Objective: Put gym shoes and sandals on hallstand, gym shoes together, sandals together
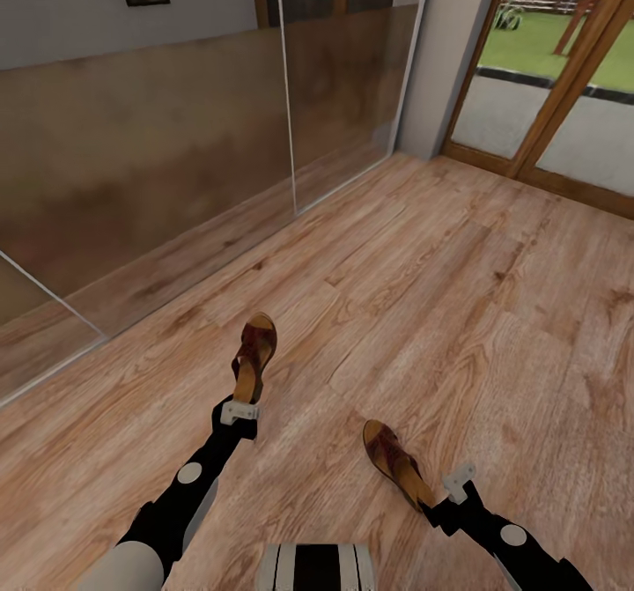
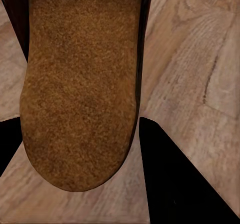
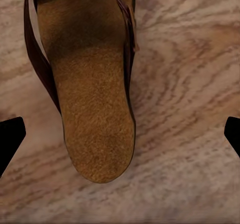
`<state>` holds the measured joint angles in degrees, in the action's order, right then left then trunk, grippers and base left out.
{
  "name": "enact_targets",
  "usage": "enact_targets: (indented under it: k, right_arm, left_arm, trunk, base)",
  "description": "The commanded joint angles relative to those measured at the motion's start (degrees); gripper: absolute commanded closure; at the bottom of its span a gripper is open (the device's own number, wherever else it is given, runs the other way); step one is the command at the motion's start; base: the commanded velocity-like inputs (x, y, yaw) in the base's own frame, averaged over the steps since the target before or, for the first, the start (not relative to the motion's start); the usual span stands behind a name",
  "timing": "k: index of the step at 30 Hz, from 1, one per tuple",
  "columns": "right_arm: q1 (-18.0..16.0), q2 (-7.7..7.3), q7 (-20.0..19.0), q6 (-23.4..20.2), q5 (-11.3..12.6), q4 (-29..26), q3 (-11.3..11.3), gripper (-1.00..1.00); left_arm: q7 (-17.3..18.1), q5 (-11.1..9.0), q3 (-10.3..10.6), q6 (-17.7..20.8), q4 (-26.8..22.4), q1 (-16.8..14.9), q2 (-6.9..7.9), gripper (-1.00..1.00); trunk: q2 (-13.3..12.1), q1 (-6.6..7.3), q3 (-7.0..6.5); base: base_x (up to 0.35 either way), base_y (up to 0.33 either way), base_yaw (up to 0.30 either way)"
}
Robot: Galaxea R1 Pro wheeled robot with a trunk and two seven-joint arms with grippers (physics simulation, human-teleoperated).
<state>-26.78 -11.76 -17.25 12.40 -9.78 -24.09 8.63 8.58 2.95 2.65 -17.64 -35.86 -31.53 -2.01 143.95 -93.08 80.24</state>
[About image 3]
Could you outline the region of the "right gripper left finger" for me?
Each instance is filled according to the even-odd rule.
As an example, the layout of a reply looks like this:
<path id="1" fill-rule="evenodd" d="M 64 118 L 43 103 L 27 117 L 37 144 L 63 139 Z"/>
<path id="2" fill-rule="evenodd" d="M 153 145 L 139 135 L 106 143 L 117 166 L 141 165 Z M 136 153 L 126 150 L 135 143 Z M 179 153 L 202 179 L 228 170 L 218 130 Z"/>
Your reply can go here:
<path id="1" fill-rule="evenodd" d="M 22 117 L 0 122 L 0 177 L 26 136 Z"/>

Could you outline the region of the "sandal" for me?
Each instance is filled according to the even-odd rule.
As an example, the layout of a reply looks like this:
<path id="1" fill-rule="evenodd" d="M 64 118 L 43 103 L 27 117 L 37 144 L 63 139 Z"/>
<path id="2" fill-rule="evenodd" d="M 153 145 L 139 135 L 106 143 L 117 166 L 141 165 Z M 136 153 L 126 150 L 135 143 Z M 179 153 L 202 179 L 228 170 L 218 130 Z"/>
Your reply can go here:
<path id="1" fill-rule="evenodd" d="M 28 57 L 62 116 L 77 172 L 108 183 L 129 166 L 136 121 L 130 79 L 137 44 L 135 0 L 33 0 L 48 61 L 24 2 Z"/>

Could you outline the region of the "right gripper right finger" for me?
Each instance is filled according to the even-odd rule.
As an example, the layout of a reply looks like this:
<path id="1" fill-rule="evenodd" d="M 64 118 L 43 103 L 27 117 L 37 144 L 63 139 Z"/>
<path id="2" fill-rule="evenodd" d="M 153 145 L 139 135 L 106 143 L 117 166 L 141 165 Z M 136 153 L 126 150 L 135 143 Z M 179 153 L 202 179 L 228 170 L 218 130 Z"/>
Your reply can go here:
<path id="1" fill-rule="evenodd" d="M 240 119 L 228 117 L 224 129 L 224 135 L 240 157 Z"/>

